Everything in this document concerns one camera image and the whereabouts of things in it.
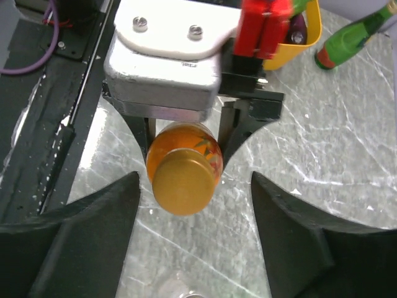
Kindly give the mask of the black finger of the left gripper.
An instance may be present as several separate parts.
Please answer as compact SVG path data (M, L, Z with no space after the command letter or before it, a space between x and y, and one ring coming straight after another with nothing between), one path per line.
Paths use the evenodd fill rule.
M104 96L104 99L108 101L122 116L136 142L138 143L142 155L147 155L156 134L156 120L125 115L119 108L116 107L116 103L111 97Z

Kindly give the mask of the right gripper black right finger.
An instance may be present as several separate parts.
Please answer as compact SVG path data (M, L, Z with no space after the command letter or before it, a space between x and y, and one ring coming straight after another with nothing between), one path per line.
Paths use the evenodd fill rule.
M253 173L272 297L395 297L396 231L329 214Z

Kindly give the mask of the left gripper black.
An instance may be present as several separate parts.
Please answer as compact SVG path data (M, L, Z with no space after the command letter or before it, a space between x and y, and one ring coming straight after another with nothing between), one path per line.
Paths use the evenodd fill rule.
M124 116L204 121L217 96L283 100L283 94L259 89L257 76L235 73L231 52L227 42L203 60L172 60L142 55L113 40L104 62L109 101ZM225 102L218 130L223 164L272 121L273 102Z

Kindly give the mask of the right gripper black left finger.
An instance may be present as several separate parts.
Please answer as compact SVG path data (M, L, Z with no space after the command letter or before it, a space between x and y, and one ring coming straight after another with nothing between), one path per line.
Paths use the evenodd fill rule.
M1 225L1 296L114 297L139 201L132 172L60 209Z

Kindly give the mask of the orange juice bottle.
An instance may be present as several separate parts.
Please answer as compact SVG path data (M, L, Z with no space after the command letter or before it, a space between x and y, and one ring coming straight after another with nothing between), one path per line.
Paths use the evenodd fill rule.
M152 142L146 156L150 181L162 159L175 149L187 148L199 152L212 167L215 182L223 172L223 156L218 142L206 126L200 123L173 122L166 126Z

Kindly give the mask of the orange bottle cap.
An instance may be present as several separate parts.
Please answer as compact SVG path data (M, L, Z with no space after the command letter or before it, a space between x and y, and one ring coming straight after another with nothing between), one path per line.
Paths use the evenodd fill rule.
M215 190L215 176L203 155L181 148L161 160L152 187L154 198L164 210L174 215L192 215L210 202Z

